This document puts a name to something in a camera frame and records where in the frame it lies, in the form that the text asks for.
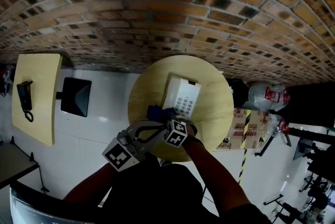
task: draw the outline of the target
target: wall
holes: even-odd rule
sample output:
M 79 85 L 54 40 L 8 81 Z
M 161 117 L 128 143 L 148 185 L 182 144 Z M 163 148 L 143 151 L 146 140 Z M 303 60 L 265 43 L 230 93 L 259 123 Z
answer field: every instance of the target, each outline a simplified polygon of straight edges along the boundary
M 335 0 L 0 0 L 0 62 L 60 52 L 78 69 L 140 72 L 174 54 L 227 77 L 335 79 Z

